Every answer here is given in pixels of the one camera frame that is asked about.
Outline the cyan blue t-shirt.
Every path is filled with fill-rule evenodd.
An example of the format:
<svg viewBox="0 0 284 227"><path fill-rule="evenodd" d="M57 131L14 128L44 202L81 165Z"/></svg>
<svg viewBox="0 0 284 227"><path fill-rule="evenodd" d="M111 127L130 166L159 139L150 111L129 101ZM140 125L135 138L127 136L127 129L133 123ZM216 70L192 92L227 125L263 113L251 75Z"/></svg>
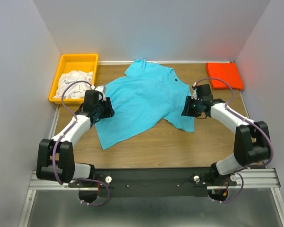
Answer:
<svg viewBox="0 0 284 227"><path fill-rule="evenodd" d="M195 130L194 119L181 114L190 87L173 68L135 60L106 89L115 114L95 125L102 149L154 127L161 119L183 131Z"/></svg>

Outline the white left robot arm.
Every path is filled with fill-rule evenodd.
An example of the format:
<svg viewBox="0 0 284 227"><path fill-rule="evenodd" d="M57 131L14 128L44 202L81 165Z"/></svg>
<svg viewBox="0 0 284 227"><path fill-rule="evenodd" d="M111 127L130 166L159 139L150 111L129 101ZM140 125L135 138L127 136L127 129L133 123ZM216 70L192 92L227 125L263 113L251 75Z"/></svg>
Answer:
<svg viewBox="0 0 284 227"><path fill-rule="evenodd" d="M114 116L111 100L105 96L105 92L105 86L86 91L84 102L74 113L70 123L51 139L41 140L36 167L38 179L59 184L79 180L86 187L95 183L94 166L76 163L73 148L95 123Z"/></svg>

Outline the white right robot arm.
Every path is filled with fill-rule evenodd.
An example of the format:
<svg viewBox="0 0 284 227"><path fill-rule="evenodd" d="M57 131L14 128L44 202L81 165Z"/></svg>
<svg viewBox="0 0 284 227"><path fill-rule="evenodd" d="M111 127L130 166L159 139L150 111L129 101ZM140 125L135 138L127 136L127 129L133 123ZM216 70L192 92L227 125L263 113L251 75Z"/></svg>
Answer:
<svg viewBox="0 0 284 227"><path fill-rule="evenodd" d="M234 133L233 153L211 166L212 170L208 174L211 184L220 185L226 175L250 164L271 161L273 148L265 122L255 122L244 117L221 99L204 101L187 96L182 115L197 118L202 114L218 120Z"/></svg>

